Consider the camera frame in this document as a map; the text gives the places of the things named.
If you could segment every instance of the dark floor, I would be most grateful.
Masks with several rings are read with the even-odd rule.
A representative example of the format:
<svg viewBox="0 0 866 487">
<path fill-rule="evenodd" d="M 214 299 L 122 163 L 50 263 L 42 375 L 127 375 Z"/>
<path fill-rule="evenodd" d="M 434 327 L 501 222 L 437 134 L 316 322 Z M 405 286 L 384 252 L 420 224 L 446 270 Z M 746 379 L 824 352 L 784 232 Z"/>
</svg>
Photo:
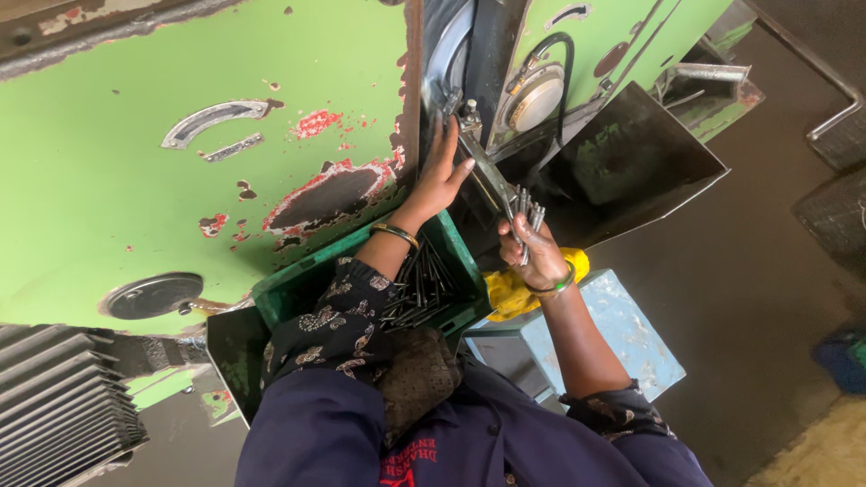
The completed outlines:
<svg viewBox="0 0 866 487">
<path fill-rule="evenodd" d="M 737 50 L 767 100 L 709 144 L 733 171 L 589 251 L 687 370 L 656 405 L 718 486 L 741 485 L 838 396 L 809 349 L 849 316 L 846 293 L 866 295 L 790 212 L 833 175 L 803 135 L 844 99 L 763 32 Z M 232 485 L 240 421 L 208 429 L 180 394 L 142 416 L 150 444 L 87 487 Z"/>
</svg>

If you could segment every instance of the handful of metal pins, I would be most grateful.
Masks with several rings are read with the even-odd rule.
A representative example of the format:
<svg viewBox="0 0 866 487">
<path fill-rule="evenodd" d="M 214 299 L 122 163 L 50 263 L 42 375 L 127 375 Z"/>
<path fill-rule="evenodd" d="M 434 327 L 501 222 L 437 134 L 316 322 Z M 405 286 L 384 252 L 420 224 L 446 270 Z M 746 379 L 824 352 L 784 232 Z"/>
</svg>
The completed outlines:
<svg viewBox="0 0 866 487">
<path fill-rule="evenodd" d="M 394 279 L 398 291 L 385 306 L 382 329 L 390 333 L 430 321 L 456 301 L 455 282 L 436 248 L 418 234 L 418 250 L 406 255 Z"/>
<path fill-rule="evenodd" d="M 520 240 L 517 231 L 514 229 L 514 215 L 523 213 L 527 217 L 529 226 L 533 227 L 533 230 L 539 231 L 541 229 L 541 222 L 544 221 L 546 210 L 544 206 L 532 201 L 532 197 L 529 196 L 527 188 L 521 189 L 520 185 L 517 185 L 514 190 L 517 192 L 517 198 L 511 202 L 503 198 L 502 206 L 505 207 L 505 214 L 508 217 L 508 223 L 511 224 L 511 235 L 515 240 L 520 242 L 520 247 L 522 248 L 521 255 L 523 256 L 523 260 L 520 262 L 520 265 L 527 265 L 529 263 L 529 249 L 527 248 L 527 245 Z"/>
</svg>

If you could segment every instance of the round metal cover plate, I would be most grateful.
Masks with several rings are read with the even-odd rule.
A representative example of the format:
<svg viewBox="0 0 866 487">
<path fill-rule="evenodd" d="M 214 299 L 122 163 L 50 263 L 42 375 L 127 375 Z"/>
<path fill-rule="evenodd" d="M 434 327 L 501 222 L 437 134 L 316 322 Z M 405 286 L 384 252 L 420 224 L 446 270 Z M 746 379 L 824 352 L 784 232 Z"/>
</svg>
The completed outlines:
<svg viewBox="0 0 866 487">
<path fill-rule="evenodd" d="M 616 46 L 613 46 L 613 48 L 607 51 L 607 54 L 601 58 L 601 61 L 598 62 L 595 70 L 592 71 L 592 75 L 597 78 L 607 75 L 613 71 L 620 61 L 623 60 L 625 53 L 628 51 L 629 44 L 627 42 L 620 42 Z"/>
<path fill-rule="evenodd" d="M 517 102 L 508 116 L 512 130 L 524 132 L 544 121 L 562 98 L 565 84 L 557 73 L 542 75 L 517 94 Z"/>
<path fill-rule="evenodd" d="M 201 295 L 203 289 L 200 275 L 169 272 L 114 289 L 102 298 L 99 311 L 121 320 L 144 320 L 177 310 Z"/>
</svg>

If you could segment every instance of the black bangle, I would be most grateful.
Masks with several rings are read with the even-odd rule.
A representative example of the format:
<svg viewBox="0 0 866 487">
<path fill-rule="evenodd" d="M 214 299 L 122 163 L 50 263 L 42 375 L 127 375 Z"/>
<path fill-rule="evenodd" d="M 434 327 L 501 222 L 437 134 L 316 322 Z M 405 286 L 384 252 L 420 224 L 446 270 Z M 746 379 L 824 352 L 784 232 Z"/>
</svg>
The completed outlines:
<svg viewBox="0 0 866 487">
<path fill-rule="evenodd" d="M 527 289 L 529 290 L 529 293 L 538 297 L 547 297 L 561 293 L 562 291 L 567 289 L 568 286 L 571 286 L 574 283 L 574 277 L 578 274 L 578 270 L 574 268 L 573 263 L 570 263 L 568 261 L 565 261 L 565 263 L 568 264 L 568 277 L 566 277 L 563 282 L 560 282 L 555 287 L 552 287 L 550 289 L 536 289 L 527 284 Z"/>
<path fill-rule="evenodd" d="M 388 233 L 396 235 L 396 236 L 402 238 L 403 240 L 405 240 L 406 242 L 409 242 L 412 245 L 412 247 L 415 247 L 415 250 L 418 249 L 418 241 L 412 235 L 410 235 L 408 231 L 405 231 L 405 230 L 398 228 L 394 225 L 388 225 L 388 224 L 372 224 L 372 225 L 370 225 L 370 235 L 372 235 L 373 233 L 376 233 L 377 231 L 387 231 Z"/>
</svg>

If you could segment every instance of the bracelet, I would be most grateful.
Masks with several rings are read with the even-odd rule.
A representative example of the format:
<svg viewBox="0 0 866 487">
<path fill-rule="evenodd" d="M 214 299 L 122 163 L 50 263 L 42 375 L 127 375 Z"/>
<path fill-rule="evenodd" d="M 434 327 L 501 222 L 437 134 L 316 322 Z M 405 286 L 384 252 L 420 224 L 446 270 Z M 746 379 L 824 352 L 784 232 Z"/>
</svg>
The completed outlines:
<svg viewBox="0 0 866 487">
<path fill-rule="evenodd" d="M 529 293 L 532 295 L 536 295 L 538 297 L 548 297 L 552 295 L 557 295 L 562 291 L 566 290 L 569 286 L 574 284 L 574 277 L 577 275 L 578 271 L 574 269 L 574 264 L 568 261 L 565 261 L 568 264 L 568 277 L 565 278 L 563 282 L 560 282 L 555 287 L 550 289 L 536 289 L 529 284 L 527 284 L 527 289 Z"/>
<path fill-rule="evenodd" d="M 408 231 L 405 231 L 405 230 L 398 228 L 394 225 L 388 225 L 388 224 L 372 224 L 372 225 L 370 225 L 370 235 L 372 235 L 373 233 L 376 233 L 377 231 L 387 231 L 388 233 L 391 233 L 392 235 L 396 235 L 396 236 L 402 238 L 403 240 L 405 240 L 406 242 L 409 242 L 412 245 L 412 247 L 415 247 L 415 250 L 418 249 L 418 241 L 412 235 L 410 235 Z"/>
</svg>

